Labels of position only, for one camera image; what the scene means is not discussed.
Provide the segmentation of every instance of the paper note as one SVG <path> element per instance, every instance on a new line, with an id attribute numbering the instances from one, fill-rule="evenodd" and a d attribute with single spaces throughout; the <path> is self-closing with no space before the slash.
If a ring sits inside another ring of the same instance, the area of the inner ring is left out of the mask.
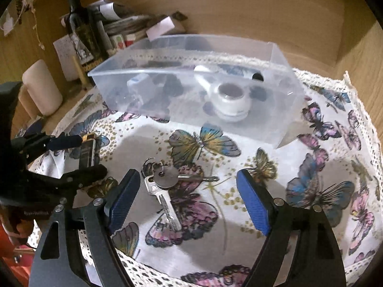
<path id="1" fill-rule="evenodd" d="M 76 51 L 73 47 L 72 41 L 69 35 L 58 39 L 53 42 L 53 46 L 56 49 L 57 55 L 59 56 L 62 71 L 67 81 L 73 81 L 79 78 L 76 67 L 74 65 L 72 56 L 76 55 Z"/>

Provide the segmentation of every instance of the white mug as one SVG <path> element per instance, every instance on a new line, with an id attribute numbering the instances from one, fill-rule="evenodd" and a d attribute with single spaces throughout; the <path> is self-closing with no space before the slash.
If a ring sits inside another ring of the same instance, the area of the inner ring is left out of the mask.
<path id="1" fill-rule="evenodd" d="M 196 66 L 194 71 L 211 72 L 204 66 Z M 195 74 L 197 81 L 206 90 L 216 115 L 230 122 L 241 121 L 248 116 L 251 108 L 249 91 L 234 81 L 209 83 L 203 75 Z"/>

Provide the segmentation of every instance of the dark glass bottle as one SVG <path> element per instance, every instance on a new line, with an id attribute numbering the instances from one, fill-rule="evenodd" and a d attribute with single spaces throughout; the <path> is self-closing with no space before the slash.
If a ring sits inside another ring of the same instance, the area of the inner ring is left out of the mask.
<path id="1" fill-rule="evenodd" d="M 104 55 L 92 30 L 88 10 L 81 6 L 80 0 L 68 1 L 70 13 L 65 20 L 67 31 L 82 68 L 85 72 L 89 72 L 104 61 Z"/>

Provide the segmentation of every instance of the key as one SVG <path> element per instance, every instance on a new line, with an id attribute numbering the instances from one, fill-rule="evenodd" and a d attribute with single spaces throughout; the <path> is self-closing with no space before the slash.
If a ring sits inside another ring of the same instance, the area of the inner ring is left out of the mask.
<path id="1" fill-rule="evenodd" d="M 181 222 L 178 219 L 177 214 L 170 201 L 170 195 L 168 190 L 161 189 L 157 185 L 156 181 L 154 181 L 154 175 L 151 175 L 145 178 L 145 185 L 149 194 L 155 195 L 158 201 L 160 202 L 160 204 L 162 205 L 162 208 L 166 214 L 166 217 L 172 229 L 175 231 L 180 231 L 182 229 Z"/>
<path id="2" fill-rule="evenodd" d="M 201 180 L 206 182 L 215 182 L 215 181 L 220 181 L 220 178 L 217 176 L 201 177 L 198 175 L 178 175 L 178 180 L 183 180 L 183 181 Z"/>
<path id="3" fill-rule="evenodd" d="M 219 181 L 220 178 L 217 176 L 202 177 L 198 175 L 179 174 L 178 169 L 172 166 L 164 166 L 164 167 L 158 168 L 154 172 L 154 181 L 162 189 L 169 190 L 170 188 L 174 187 L 177 184 L 178 180 L 183 180 L 183 181 L 200 180 L 200 181 L 214 182 L 214 181 Z"/>

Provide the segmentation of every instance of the clear plastic box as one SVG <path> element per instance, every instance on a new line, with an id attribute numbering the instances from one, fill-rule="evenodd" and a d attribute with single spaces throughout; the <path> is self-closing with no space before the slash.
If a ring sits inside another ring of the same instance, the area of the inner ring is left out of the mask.
<path id="1" fill-rule="evenodd" d="M 201 127 L 208 122 L 276 147 L 304 100 L 274 43 L 218 35 L 141 40 L 97 66 L 108 107 Z"/>

